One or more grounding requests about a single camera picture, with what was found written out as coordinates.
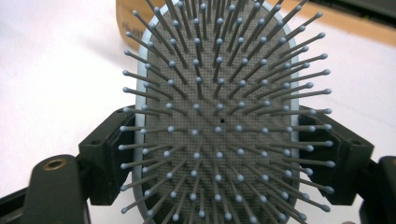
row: hairbrush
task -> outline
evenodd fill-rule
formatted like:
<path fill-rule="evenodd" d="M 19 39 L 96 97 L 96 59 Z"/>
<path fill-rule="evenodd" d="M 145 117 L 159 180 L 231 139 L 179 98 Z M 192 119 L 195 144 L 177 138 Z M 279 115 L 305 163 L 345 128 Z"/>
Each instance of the hairbrush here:
<path fill-rule="evenodd" d="M 330 130 L 331 124 L 302 125 L 300 115 L 330 114 L 329 108 L 303 109 L 298 99 L 330 94 L 311 91 L 309 80 L 330 70 L 298 76 L 310 63 L 327 54 L 299 61 L 320 33 L 303 43 L 294 37 L 321 13 L 291 30 L 290 21 L 303 0 L 281 17 L 275 6 L 251 0 L 167 0 L 159 8 L 146 1 L 155 16 L 144 21 L 135 89 L 135 126 L 121 126 L 134 134 L 131 162 L 120 165 L 132 172 L 133 189 L 145 223 L 286 223 L 290 217 L 306 223 L 294 205 L 297 200 L 330 211 L 312 201 L 299 185 L 334 193 L 300 178 L 313 170 L 301 164 L 332 169 L 334 161 L 300 159 L 300 152 L 331 147 L 332 141 L 300 142 L 300 133 Z"/>

